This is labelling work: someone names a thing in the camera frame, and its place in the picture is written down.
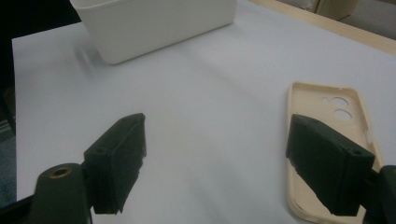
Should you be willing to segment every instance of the beige phone case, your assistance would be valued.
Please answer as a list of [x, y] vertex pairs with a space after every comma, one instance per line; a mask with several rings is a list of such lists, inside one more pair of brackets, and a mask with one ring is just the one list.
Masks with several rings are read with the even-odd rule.
[[[289, 88], [287, 133], [292, 114], [318, 119], [337, 132], [375, 154], [373, 169], [383, 165], [363, 101], [358, 92], [350, 88], [321, 86], [296, 82]], [[315, 193], [291, 166], [287, 164], [287, 199], [290, 209], [305, 220], [315, 223], [361, 224], [365, 209], [361, 206], [356, 217], [338, 217], [318, 200]]]

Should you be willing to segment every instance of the white tabletop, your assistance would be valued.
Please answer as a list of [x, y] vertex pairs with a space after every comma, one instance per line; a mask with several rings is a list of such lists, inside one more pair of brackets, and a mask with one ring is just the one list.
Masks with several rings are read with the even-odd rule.
[[357, 89], [396, 164], [396, 57], [239, 0], [234, 23], [118, 65], [81, 23], [13, 40], [18, 199], [116, 120], [144, 113], [148, 156], [100, 223], [303, 223], [286, 203], [287, 88]]

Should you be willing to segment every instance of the table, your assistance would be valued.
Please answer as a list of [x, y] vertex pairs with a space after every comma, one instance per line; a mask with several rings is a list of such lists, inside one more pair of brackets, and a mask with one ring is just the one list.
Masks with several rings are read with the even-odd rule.
[[286, 203], [287, 88], [360, 91], [385, 164], [396, 163], [396, 57], [238, 0], [234, 23], [118, 65], [81, 23], [13, 40], [17, 195], [144, 113], [148, 156], [117, 216], [100, 223], [304, 223]]

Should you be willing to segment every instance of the wooden strip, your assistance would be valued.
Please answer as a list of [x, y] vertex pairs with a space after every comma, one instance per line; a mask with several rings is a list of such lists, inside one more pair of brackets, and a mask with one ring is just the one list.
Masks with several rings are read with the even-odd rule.
[[382, 35], [376, 35], [362, 29], [334, 21], [326, 17], [292, 7], [275, 0], [249, 0], [262, 7], [267, 7], [300, 21], [306, 21], [319, 28], [328, 30], [346, 38], [358, 41], [364, 45], [396, 55], [396, 41]]

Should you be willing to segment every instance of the white bin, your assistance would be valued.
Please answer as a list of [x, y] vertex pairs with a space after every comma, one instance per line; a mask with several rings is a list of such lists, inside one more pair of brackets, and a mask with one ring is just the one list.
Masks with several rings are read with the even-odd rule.
[[70, 0], [107, 63], [120, 63], [233, 21], [236, 0]]

